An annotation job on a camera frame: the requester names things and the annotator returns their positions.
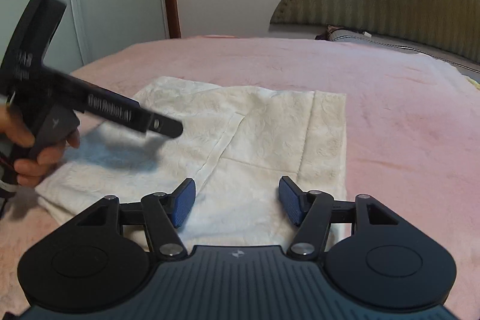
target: folded cloth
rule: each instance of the folded cloth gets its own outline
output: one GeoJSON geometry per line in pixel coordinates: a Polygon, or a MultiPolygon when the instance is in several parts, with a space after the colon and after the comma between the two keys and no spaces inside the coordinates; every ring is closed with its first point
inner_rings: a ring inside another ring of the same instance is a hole
{"type": "MultiPolygon", "coordinates": [[[[304,191],[346,198],[345,95],[160,77],[135,99],[181,120],[184,133],[169,140],[107,122],[88,133],[37,187],[40,204],[59,223],[104,195],[138,202],[193,178],[195,205],[178,231],[188,250],[197,244],[285,248],[295,229],[278,200],[282,175],[304,191]]],[[[146,246],[140,231],[129,235],[146,246]]],[[[341,235],[332,228],[331,242],[341,235]]]]}

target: person's hand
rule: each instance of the person's hand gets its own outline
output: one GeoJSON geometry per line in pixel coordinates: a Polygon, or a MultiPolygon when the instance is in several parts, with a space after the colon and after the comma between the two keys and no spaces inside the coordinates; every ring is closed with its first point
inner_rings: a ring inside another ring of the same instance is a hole
{"type": "MultiPolygon", "coordinates": [[[[13,106],[0,106],[0,133],[5,134],[11,142],[20,147],[32,147],[35,142],[35,137],[23,123],[22,114],[13,106]]],[[[67,143],[74,148],[80,146],[78,130],[57,145],[45,148],[39,153],[37,161],[29,159],[16,160],[13,167],[18,173],[18,184],[26,187],[38,185],[44,176],[60,161],[67,143]]]]}

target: pink bedspread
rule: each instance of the pink bedspread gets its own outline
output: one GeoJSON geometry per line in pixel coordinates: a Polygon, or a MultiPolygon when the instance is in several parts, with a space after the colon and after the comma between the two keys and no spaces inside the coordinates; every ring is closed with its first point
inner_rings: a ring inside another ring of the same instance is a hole
{"type": "Polygon", "coordinates": [[[480,91],[449,64],[349,43],[194,38],[74,74],[130,96],[158,76],[346,93],[349,199],[371,194],[446,247],[458,269],[446,305],[480,317],[480,91]]]}

